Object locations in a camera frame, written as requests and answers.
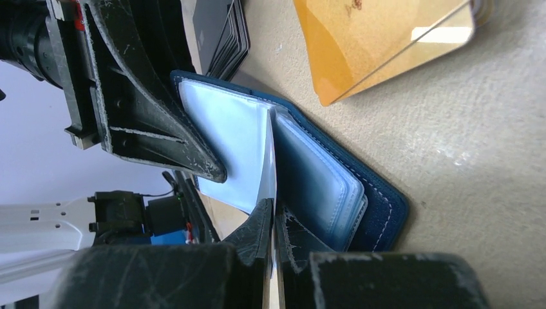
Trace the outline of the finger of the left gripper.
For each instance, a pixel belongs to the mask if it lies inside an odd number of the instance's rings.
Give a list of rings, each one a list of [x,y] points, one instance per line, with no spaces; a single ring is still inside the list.
[[[163,102],[131,81],[127,66],[137,55],[138,35],[129,1],[94,1],[91,14],[111,54],[111,98],[106,103],[111,150],[123,160],[186,171],[222,183],[226,168],[178,102]]]
[[[138,35],[137,55],[127,66],[131,81],[163,102],[178,102],[172,71],[194,73],[181,1],[129,1]]]

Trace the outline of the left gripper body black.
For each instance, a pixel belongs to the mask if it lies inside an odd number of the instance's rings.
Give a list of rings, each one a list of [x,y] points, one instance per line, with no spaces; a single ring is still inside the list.
[[[111,150],[106,103],[111,54],[91,14],[94,1],[1,1],[1,61],[64,93],[75,146]]]

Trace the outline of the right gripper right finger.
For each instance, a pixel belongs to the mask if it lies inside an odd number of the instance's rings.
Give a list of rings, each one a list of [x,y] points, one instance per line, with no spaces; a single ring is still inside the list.
[[[287,209],[275,217],[281,308],[490,308],[466,260],[445,253],[334,252]]]

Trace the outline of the blue leather card holder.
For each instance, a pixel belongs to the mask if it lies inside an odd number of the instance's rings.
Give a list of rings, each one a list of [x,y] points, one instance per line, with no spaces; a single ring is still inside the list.
[[[203,195],[246,213],[273,198],[336,251],[392,247],[408,216],[404,195],[295,104],[186,71],[171,80],[227,172],[222,183],[196,177]]]

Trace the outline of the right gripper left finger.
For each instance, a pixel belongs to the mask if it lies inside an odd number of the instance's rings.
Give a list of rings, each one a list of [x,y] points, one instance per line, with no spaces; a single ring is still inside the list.
[[[77,253],[46,308],[267,308],[273,201],[218,243],[103,245]]]

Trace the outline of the black credit card stack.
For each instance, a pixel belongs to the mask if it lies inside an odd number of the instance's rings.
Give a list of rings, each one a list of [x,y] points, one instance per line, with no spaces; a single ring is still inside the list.
[[[250,51],[245,1],[183,1],[194,31],[198,72],[230,81]]]

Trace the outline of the single black credit card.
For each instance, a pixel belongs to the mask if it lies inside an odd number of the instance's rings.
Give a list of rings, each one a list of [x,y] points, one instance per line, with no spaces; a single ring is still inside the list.
[[[261,307],[264,309],[279,309],[281,308],[281,304],[278,280],[278,266],[275,253],[272,253],[270,260],[271,262],[267,268],[264,281],[263,302]]]

